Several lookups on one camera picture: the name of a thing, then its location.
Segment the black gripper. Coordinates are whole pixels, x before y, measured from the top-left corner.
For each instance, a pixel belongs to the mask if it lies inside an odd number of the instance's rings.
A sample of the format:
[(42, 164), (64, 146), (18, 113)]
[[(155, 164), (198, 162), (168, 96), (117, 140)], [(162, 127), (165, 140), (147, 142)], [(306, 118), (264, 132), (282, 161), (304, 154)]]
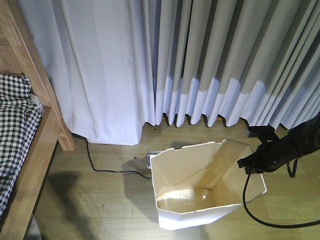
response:
[(260, 145), (254, 153), (239, 159), (237, 164), (247, 175), (271, 173), (280, 167), (279, 154), (280, 147), (275, 144)]

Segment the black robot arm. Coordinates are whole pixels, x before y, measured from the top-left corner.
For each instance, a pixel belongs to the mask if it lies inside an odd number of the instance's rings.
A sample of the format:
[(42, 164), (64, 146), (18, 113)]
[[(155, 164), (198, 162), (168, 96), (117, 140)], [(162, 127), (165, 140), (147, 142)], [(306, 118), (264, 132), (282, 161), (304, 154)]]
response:
[(237, 161), (246, 174), (271, 173), (292, 160), (301, 158), (320, 149), (320, 116), (316, 115), (289, 130), (280, 138), (270, 126), (250, 126), (261, 145), (251, 155)]

